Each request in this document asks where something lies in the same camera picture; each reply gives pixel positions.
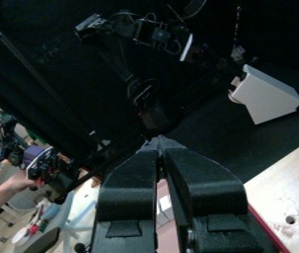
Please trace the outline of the person's hand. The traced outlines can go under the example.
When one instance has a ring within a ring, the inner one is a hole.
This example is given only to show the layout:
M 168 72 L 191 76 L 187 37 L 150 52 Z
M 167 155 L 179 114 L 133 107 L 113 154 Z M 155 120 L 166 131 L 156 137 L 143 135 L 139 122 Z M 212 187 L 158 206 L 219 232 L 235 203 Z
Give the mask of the person's hand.
M 37 182 L 31 180 L 25 170 L 19 170 L 5 181 L 5 187 L 12 194 L 17 194 L 27 188 L 35 188 Z

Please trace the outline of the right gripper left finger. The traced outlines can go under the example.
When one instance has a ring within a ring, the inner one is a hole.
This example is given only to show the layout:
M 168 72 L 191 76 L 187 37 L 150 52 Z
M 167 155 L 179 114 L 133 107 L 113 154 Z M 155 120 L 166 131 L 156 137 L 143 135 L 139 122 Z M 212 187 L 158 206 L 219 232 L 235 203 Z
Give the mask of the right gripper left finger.
M 91 253 L 155 253 L 158 140 L 107 176 L 97 197 Z

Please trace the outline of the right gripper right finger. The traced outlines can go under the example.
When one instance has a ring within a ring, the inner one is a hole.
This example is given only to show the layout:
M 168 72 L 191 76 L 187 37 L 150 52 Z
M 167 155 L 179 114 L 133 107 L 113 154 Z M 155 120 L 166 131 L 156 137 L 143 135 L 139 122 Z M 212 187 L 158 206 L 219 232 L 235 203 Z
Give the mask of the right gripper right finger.
M 263 253 L 250 230 L 247 192 L 218 162 L 162 137 L 158 150 L 180 253 Z

